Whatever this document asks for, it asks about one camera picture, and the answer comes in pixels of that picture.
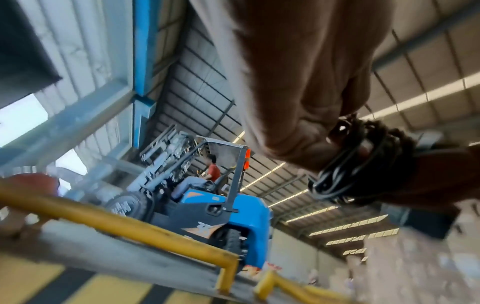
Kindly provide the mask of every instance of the yellow railing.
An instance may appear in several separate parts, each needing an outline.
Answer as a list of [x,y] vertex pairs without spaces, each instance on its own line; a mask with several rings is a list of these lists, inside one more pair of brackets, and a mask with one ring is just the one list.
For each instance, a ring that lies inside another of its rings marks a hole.
[[234,282],[239,256],[210,245],[184,238],[171,231],[82,205],[61,198],[32,194],[28,188],[0,180],[0,202],[29,213],[49,218],[63,218],[99,231],[122,236],[165,251],[184,255],[222,268],[216,288],[228,294]]
[[352,304],[351,299],[337,294],[335,292],[316,288],[303,287],[295,282],[281,277],[275,271],[268,271],[254,289],[255,295],[260,300],[266,300],[273,292],[275,287],[279,287],[283,292],[305,304]]

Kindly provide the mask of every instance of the black stripe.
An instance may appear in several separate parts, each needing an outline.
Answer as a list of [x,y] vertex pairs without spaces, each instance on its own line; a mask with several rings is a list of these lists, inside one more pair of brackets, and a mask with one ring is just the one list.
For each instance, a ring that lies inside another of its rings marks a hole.
[[211,300],[210,304],[227,304],[227,300],[225,300],[224,298],[214,298]]
[[94,275],[92,271],[68,268],[24,304],[62,304]]
[[154,285],[140,304],[163,304],[173,291],[173,288]]

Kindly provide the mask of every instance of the red shirt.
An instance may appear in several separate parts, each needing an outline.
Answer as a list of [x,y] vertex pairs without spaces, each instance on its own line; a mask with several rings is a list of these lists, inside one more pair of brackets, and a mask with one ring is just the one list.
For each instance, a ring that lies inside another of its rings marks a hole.
[[215,164],[210,165],[210,167],[208,168],[208,174],[211,175],[210,180],[212,182],[215,182],[222,175],[220,169]]

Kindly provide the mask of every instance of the warehouse wall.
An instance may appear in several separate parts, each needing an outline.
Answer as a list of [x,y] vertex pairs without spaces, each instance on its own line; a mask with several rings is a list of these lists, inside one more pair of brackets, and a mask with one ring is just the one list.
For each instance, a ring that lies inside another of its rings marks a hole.
[[273,232],[268,262],[281,267],[279,272],[283,277],[300,283],[308,283],[310,271],[317,269],[318,281],[325,288],[329,288],[330,277],[339,270],[348,272],[343,261],[277,229]]

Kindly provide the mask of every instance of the brown fabric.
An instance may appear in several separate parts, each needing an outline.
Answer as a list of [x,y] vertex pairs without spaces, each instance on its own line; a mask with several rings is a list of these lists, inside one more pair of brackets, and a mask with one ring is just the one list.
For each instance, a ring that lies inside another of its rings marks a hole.
[[326,137],[370,95],[390,0],[191,0],[223,62],[248,144],[319,172]]

